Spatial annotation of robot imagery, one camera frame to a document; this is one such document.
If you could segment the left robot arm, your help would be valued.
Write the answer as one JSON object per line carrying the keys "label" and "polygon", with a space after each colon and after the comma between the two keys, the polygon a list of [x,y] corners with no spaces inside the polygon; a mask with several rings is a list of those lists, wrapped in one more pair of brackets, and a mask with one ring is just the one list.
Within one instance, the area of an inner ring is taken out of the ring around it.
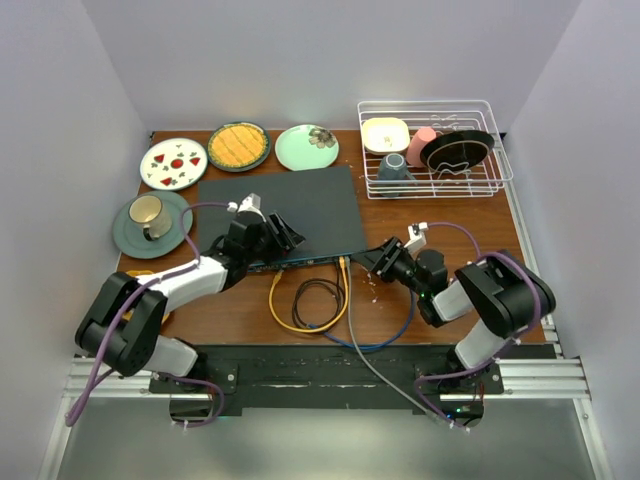
{"label": "left robot arm", "polygon": [[196,392],[206,383],[207,368],[194,347],[161,334],[164,316],[230,289],[251,264],[280,260],[304,241],[277,213],[239,212],[227,234],[187,264],[141,277],[109,276],[78,327],[75,343],[124,376],[141,370],[169,374],[183,391]]}

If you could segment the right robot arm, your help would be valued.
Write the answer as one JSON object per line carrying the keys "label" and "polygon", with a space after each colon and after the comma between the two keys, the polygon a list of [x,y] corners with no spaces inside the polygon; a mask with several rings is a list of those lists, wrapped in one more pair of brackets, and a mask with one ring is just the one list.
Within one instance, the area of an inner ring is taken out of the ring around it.
{"label": "right robot arm", "polygon": [[432,249],[415,255],[395,237],[358,252],[351,260],[385,283],[397,281],[416,295],[423,320],[434,328],[470,311],[479,319],[448,354],[448,386],[469,392],[485,368],[544,316],[556,308],[550,287],[508,251],[481,256],[450,279],[444,255]]}

